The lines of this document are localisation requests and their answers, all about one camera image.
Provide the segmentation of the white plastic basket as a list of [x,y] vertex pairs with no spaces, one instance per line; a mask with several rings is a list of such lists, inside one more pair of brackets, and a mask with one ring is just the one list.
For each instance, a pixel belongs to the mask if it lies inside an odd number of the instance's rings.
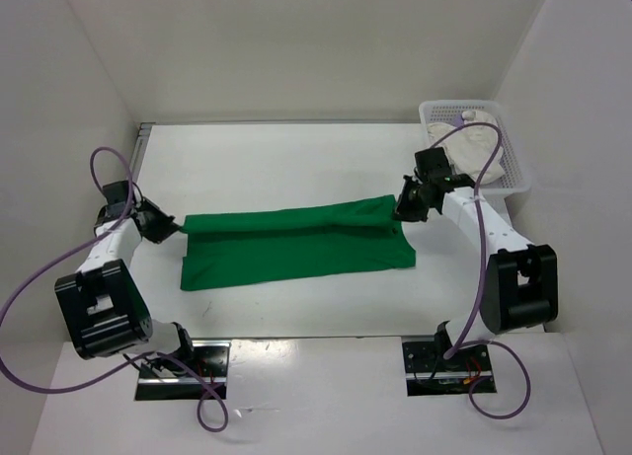
[[[431,146],[427,125],[431,122],[446,122],[458,129],[462,124],[461,114],[467,110],[479,110],[491,114],[498,123],[498,130],[502,134],[501,147],[504,149],[500,164],[505,174],[490,184],[482,185],[487,196],[510,196],[528,190],[531,179],[520,157],[519,146],[511,139],[509,122],[502,107],[493,101],[484,100],[439,100],[426,101],[419,106],[422,137],[426,147]],[[485,122],[473,122],[474,126],[484,126]]]

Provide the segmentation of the green t shirt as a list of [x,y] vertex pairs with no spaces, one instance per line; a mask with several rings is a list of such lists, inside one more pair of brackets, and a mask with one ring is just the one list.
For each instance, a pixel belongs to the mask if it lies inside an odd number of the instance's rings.
[[180,287],[202,291],[334,274],[407,269],[416,252],[383,195],[276,211],[195,214],[182,231]]

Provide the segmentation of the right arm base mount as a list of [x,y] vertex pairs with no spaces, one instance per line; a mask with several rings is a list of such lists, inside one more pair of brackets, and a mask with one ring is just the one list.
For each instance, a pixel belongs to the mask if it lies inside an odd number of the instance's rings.
[[496,393],[493,368],[485,345],[476,345],[442,359],[432,337],[402,338],[408,397]]

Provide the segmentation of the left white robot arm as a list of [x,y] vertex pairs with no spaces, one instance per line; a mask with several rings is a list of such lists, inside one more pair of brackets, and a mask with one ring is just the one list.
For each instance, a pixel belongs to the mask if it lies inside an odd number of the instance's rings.
[[151,318],[128,269],[139,244],[160,244],[180,230],[173,216],[149,199],[129,212],[122,201],[101,208],[94,227],[99,239],[77,271],[55,282],[62,316],[84,359],[147,353],[160,369],[192,372],[198,353],[178,323]]

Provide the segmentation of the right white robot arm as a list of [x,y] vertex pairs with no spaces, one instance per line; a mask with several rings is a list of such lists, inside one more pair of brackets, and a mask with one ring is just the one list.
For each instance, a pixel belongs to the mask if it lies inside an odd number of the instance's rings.
[[431,210],[449,219],[480,253],[472,310],[437,327],[433,354],[440,367],[458,367],[469,341],[489,341],[557,319],[558,261],[551,246],[535,245],[516,232],[469,179],[423,183],[406,176],[393,217],[426,222]]

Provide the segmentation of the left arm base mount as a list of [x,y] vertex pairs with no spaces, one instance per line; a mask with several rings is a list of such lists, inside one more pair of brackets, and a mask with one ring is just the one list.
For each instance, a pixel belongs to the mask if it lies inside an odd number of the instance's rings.
[[[226,399],[229,341],[193,341],[194,356],[185,364],[206,384]],[[137,402],[193,401],[203,393],[197,378],[173,363],[160,363],[156,358],[137,363],[139,375],[134,400]]]

